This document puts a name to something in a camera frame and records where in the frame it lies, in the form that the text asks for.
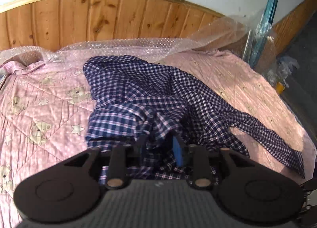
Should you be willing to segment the yellow object on floor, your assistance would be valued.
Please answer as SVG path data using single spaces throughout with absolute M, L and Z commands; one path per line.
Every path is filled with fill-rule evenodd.
M 285 86 L 282 83 L 277 82 L 275 85 L 275 90 L 276 90 L 277 94 L 280 95 L 285 90 Z

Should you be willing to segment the teal framed panels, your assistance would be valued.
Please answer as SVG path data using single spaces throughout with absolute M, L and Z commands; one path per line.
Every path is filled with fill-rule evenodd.
M 278 0 L 268 0 L 265 10 L 255 29 L 250 29 L 244 47 L 242 60 L 253 69 L 258 63 L 267 41 L 268 34 L 272 28 Z

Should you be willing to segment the navy checked shirt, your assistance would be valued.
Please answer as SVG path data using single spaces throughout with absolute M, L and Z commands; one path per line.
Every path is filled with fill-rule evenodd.
M 85 135 L 88 147 L 109 151 L 120 144 L 145 141 L 141 165 L 128 169 L 131 177 L 190 179 L 192 168 L 179 167 L 173 155 L 174 136 L 208 151 L 231 148 L 248 155 L 230 128 L 250 135 L 280 163 L 305 175 L 299 151 L 187 72 L 134 56 L 92 57 L 83 72 L 96 101 Z

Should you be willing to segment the clear bubble wrap sheet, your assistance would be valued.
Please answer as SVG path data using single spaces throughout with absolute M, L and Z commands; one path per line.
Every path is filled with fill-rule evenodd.
M 76 60 L 93 55 L 133 55 L 148 61 L 159 61 L 167 55 L 184 51 L 228 50 L 242 58 L 250 29 L 255 29 L 260 14 L 252 17 L 221 17 L 215 19 L 186 38 L 134 38 L 104 41 L 85 41 L 62 47 L 56 52 L 29 45 L 1 51 L 1 64 L 19 61 L 27 66 L 40 60 L 61 62 L 74 56 Z M 264 51 L 256 67 L 267 68 L 276 56 L 275 35 L 271 29 Z

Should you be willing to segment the wooden headboard with gold trim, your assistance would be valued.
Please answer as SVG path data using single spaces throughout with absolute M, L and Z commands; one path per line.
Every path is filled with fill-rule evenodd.
M 1 49 L 187 37 L 221 14 L 185 0 L 15 0 L 1 6 Z

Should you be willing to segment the pink teddy bear quilt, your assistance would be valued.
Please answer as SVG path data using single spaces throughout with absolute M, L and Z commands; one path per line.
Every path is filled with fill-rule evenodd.
M 1 52 L 1 227 L 15 227 L 21 220 L 13 191 L 23 179 L 86 149 L 85 133 L 95 102 L 82 67 L 89 58 L 100 55 L 136 56 L 192 74 L 300 151 L 305 177 L 279 163 L 242 131 L 231 128 L 251 159 L 297 183 L 313 177 L 316 147 L 308 133 L 271 85 L 229 51 L 168 45 L 107 47 L 102 43 L 79 43 L 57 52 L 20 47 Z

